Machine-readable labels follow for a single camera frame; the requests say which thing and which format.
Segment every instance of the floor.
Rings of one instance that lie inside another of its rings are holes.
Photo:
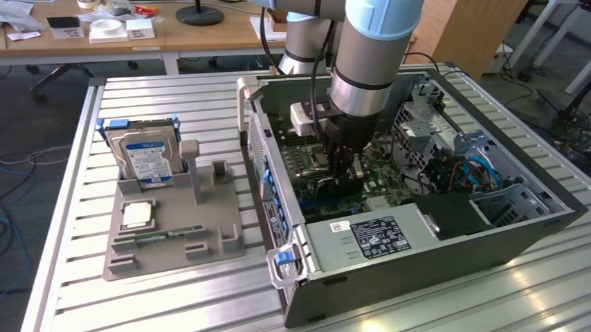
[[[512,28],[507,38],[507,43],[511,47],[518,45],[531,24],[532,21],[527,20],[524,24],[518,24]],[[550,34],[550,29],[544,29],[540,32],[528,49],[530,55],[535,52],[542,40]],[[572,97],[563,93],[563,89],[590,59],[591,50],[571,40],[564,39],[544,64],[546,77],[534,76],[527,86],[534,90],[539,88],[550,89],[558,94],[562,100],[568,103]],[[183,61],[184,68],[182,72],[198,73],[203,71],[256,69],[254,57],[220,58],[218,68],[211,68],[207,61],[208,59],[190,59],[188,61]],[[527,62],[528,59],[523,59],[516,65],[515,72]],[[96,76],[101,77],[164,74],[164,65],[160,61],[146,60],[139,62],[139,65],[140,69],[136,71],[128,68],[126,62],[89,64],[88,69]],[[55,66],[41,66],[41,74],[47,74],[53,68]],[[8,68],[5,67],[0,68],[0,77],[1,73],[7,70]],[[29,74],[24,66],[15,66],[11,73],[0,79],[0,156],[21,151],[28,153],[52,146],[68,145],[72,141],[80,108],[85,97],[87,78],[76,71],[69,72],[44,89],[48,102],[43,105],[35,104],[28,95],[28,88],[39,78],[40,75]],[[502,102],[527,93],[524,88],[507,83],[498,75],[484,76],[479,83]],[[519,110],[519,112],[535,117],[540,110],[540,105],[535,102],[535,99],[536,95],[524,98],[512,103],[511,107]],[[583,101],[582,109],[591,110],[591,97],[587,97]],[[3,160],[17,160],[24,157],[24,154],[12,154],[0,158],[3,158]],[[67,157],[68,151],[64,149],[40,156],[37,162],[59,160]],[[31,166],[32,165],[25,163],[11,166],[11,169],[28,172]],[[8,206],[11,220],[19,225],[23,233],[31,268],[25,281],[16,286],[16,292],[0,298],[1,331],[12,332],[20,329],[64,168],[64,163],[39,165],[35,170],[35,188],[23,200]],[[4,193],[4,191],[12,188],[12,186],[21,181],[23,176],[21,174],[0,172],[0,192]],[[11,197],[16,198],[28,188],[24,186],[21,189],[23,191],[13,193]],[[7,240],[7,235],[0,237],[0,250],[7,245]],[[1,292],[1,289],[11,285],[11,282],[19,278],[23,272],[23,251],[20,250],[17,241],[13,241],[7,254],[0,256],[0,271]]]

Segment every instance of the desk leg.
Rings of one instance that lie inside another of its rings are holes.
[[[571,27],[575,24],[576,20],[579,19],[580,13],[583,11],[584,10],[582,8],[576,8],[575,11],[572,12],[571,16],[564,21],[563,26],[560,26],[560,29],[558,30],[556,34],[554,35],[550,43],[547,43],[547,46],[544,47],[544,50],[542,51],[542,53],[539,53],[539,56],[535,59],[534,64],[538,67],[542,66],[542,64],[544,63],[547,57],[550,57],[554,49],[558,46],[558,43],[560,43],[560,40],[563,39],[566,33],[568,32],[568,30],[571,30]]]
[[[530,31],[527,31],[526,37],[523,38],[522,42],[519,43],[519,46],[515,49],[515,52],[514,52],[511,58],[508,59],[508,63],[511,64],[511,67],[514,67],[515,64],[518,63],[518,60],[519,60],[520,56],[523,55],[523,52],[526,51],[527,46],[530,46],[530,44],[534,40],[534,37],[538,34],[539,30],[542,29],[542,26],[544,25],[547,18],[552,14],[554,9],[556,9],[559,2],[560,2],[560,0],[550,0],[550,2],[547,3],[544,11],[542,12],[538,19],[535,20],[535,23],[534,23]]]
[[[167,75],[179,75],[179,65],[176,64],[176,60],[179,59],[179,52],[162,53],[162,59],[164,61]]]
[[[580,91],[580,88],[583,87],[583,84],[591,80],[591,61],[584,66],[584,69],[580,71],[579,75],[576,75],[575,79],[572,80],[571,84],[566,87],[564,92],[567,92],[571,95],[576,95]]]

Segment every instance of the slotted aluminum surface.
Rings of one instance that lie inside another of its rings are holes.
[[[450,71],[447,66],[440,67],[443,73]],[[79,163],[71,161],[73,180],[64,180],[61,187],[52,221],[59,236],[55,245],[48,240],[44,250],[24,331],[284,330],[236,133],[236,79],[252,74],[258,73],[108,79],[104,89],[97,87],[88,97],[85,107],[92,109],[83,110],[91,129],[97,115],[132,120],[179,115],[183,139],[198,139],[202,144],[199,163],[226,158],[234,169],[246,256],[114,282],[100,278],[118,167],[100,136],[89,134],[73,147]],[[590,206],[590,179],[472,81],[458,74],[448,75],[448,79]],[[463,129],[474,128],[471,119],[451,104],[446,111]],[[504,266],[294,331],[588,330],[590,285],[591,223],[586,214]]]

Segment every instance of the lamp base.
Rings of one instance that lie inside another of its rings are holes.
[[[202,6],[198,12],[196,6],[188,6],[176,11],[176,19],[192,26],[212,26],[224,20],[224,14],[212,7]]]

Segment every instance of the chair wheel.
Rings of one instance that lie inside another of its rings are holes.
[[[128,61],[128,67],[130,69],[134,69],[136,71],[140,66],[138,66],[138,62]]]
[[[27,71],[28,71],[31,74],[39,74],[40,69],[39,69],[37,66],[29,66],[29,65],[27,65]]]
[[[41,95],[39,93],[32,93],[31,98],[33,99],[33,102],[36,102],[39,104],[43,104],[44,102],[47,102],[47,96]]]

